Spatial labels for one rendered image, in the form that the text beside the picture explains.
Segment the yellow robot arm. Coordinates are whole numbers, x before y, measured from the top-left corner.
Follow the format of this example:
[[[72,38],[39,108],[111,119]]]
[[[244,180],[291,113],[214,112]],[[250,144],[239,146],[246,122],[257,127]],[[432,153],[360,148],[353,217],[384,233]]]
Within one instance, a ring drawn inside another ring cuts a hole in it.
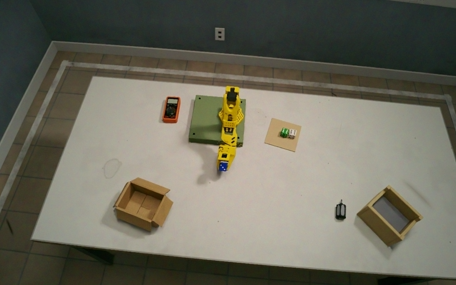
[[[241,103],[239,98],[239,87],[226,87],[226,93],[223,97],[223,107],[219,112],[219,118],[222,122],[222,134],[221,139],[225,144],[230,146],[236,146],[237,134],[235,132],[236,126],[243,120],[243,114],[239,104]],[[233,135],[227,135],[224,132],[234,133]]]

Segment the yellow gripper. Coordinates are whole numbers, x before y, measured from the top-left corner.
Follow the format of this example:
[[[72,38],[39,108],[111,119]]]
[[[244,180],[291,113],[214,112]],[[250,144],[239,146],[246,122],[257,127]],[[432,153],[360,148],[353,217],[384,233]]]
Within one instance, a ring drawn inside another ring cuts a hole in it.
[[[227,171],[232,164],[236,153],[236,146],[230,146],[227,144],[219,145],[219,150],[217,152],[217,169],[219,170],[219,165],[221,161],[227,161]]]

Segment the green die with white pips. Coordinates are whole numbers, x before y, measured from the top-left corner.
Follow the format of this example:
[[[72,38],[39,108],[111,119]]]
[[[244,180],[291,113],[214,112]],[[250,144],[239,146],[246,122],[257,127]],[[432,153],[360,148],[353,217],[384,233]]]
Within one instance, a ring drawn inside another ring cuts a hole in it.
[[[287,137],[287,135],[288,135],[288,133],[289,133],[289,129],[286,129],[286,128],[282,128],[282,131],[281,131],[281,134],[280,134],[280,136],[282,136],[282,137],[285,137],[285,138],[286,138],[286,137]]]

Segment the orange digital multimeter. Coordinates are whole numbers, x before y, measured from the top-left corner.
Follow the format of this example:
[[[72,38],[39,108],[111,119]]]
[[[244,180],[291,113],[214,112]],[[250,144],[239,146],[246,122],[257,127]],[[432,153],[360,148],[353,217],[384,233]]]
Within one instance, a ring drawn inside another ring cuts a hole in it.
[[[181,105],[180,97],[168,96],[163,112],[163,122],[177,123]]]

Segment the blue die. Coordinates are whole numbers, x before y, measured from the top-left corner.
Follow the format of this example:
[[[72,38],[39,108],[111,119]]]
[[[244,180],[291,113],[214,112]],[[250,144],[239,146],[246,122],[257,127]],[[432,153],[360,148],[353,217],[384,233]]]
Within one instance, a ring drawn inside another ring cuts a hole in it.
[[[228,166],[228,163],[220,163],[219,170],[220,171],[227,171],[227,166]]]

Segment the tan flat mat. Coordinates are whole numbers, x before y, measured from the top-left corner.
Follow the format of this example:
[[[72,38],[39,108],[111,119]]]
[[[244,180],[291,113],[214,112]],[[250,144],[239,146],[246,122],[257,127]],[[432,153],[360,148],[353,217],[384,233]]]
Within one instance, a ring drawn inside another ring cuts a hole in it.
[[[286,138],[280,136],[282,128],[296,130],[295,139],[289,138],[289,134]],[[291,122],[272,118],[264,143],[295,152],[301,128],[302,126],[292,124]]]

